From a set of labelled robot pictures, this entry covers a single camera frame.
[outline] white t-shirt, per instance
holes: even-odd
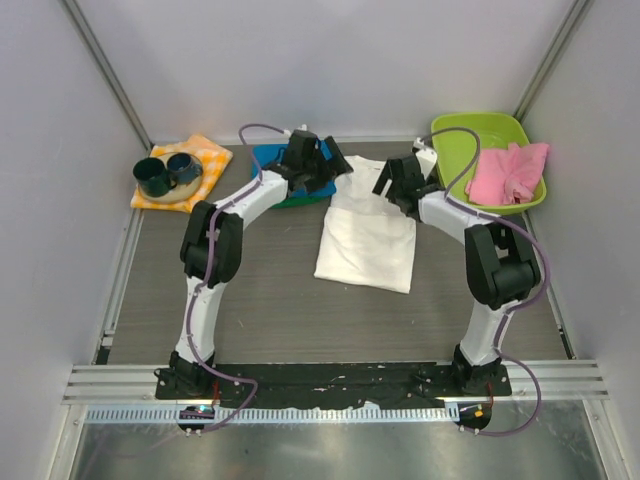
[[[360,156],[347,161],[354,171],[335,181],[314,276],[409,293],[416,222],[371,193],[384,162]]]

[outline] blue tray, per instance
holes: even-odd
[[[277,145],[258,145],[257,147],[253,147],[253,154],[256,156],[258,163],[261,167],[273,162],[273,160],[278,157],[278,163],[282,161],[282,154],[284,153],[284,149],[287,148],[287,144],[277,144]],[[322,153],[325,157],[331,156],[327,146],[324,142],[321,143]],[[258,168],[255,165],[251,165],[251,178],[255,178],[258,175]],[[291,195],[290,198],[304,198],[304,197],[330,197],[336,193],[336,185],[333,182],[329,182],[326,187],[321,190],[317,190],[313,193],[306,193],[304,190],[297,190]]]

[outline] metal floor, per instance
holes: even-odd
[[[492,430],[513,428],[533,402],[494,406]],[[581,401],[544,402],[538,421],[508,438],[446,423],[247,425],[169,435],[173,425],[85,425],[71,479],[474,480],[606,479]],[[142,455],[119,459],[110,452]]]
[[[386,160],[408,143],[347,143],[345,155]],[[223,198],[249,179],[246,148],[214,188]],[[240,271],[227,287],[216,327],[225,363],[448,359],[469,321],[464,251],[418,226],[411,294],[313,278],[328,200],[271,210],[245,232]],[[186,284],[179,250],[188,215],[145,211],[110,364],[166,364],[180,335]],[[525,360],[566,358],[549,303],[518,313],[505,352]]]

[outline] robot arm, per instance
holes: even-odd
[[[243,231],[251,222],[262,215],[273,205],[285,200],[289,195],[289,183],[282,175],[265,171],[262,183],[257,189],[249,193],[237,203],[234,198],[242,197],[252,187],[245,185],[239,191],[215,204],[199,202],[195,205],[187,227],[187,234],[181,249],[181,260],[185,263],[187,273],[187,306],[191,304],[194,295],[197,301],[193,303],[191,312],[191,330],[194,344],[203,359],[210,359],[214,353],[213,337],[216,327],[218,308],[227,282],[233,278],[240,267],[242,256]],[[209,239],[209,223],[215,210],[231,204],[220,215],[218,239],[216,241],[214,273],[209,284],[196,293],[202,283],[206,269]],[[175,351],[180,358],[188,362],[196,362],[193,352],[187,342],[186,320],[188,311],[182,324],[180,340]]]
[[[201,201],[194,206],[180,249],[180,260],[187,274],[187,308],[169,368],[156,372],[157,398],[199,397],[211,388],[210,376],[198,365],[189,345],[187,321],[199,356],[211,365],[218,309],[227,283],[240,267],[244,229],[294,192],[300,189],[307,193],[317,191],[338,175],[353,171],[332,137],[327,137],[324,143],[329,151],[328,158],[322,153],[315,134],[295,130],[282,162],[265,166],[257,188],[252,181],[214,204]],[[203,285],[209,258],[210,223],[216,210],[222,211],[215,217],[213,270],[207,284]]]
[[[398,205],[407,216],[431,225],[464,245],[469,290],[474,297],[467,332],[454,352],[458,383],[482,391],[500,365],[494,346],[502,319],[524,301],[541,279],[532,246],[500,223],[466,213],[445,199],[431,174],[435,151],[387,160],[373,190]],[[519,216],[509,217],[524,227]]]

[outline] cup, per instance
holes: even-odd
[[[140,160],[133,167],[133,176],[136,177],[140,189],[149,197],[161,197],[175,187],[175,181],[159,158],[148,157]]]
[[[188,153],[176,153],[167,160],[167,169],[178,185],[188,185],[202,175],[202,165]]]

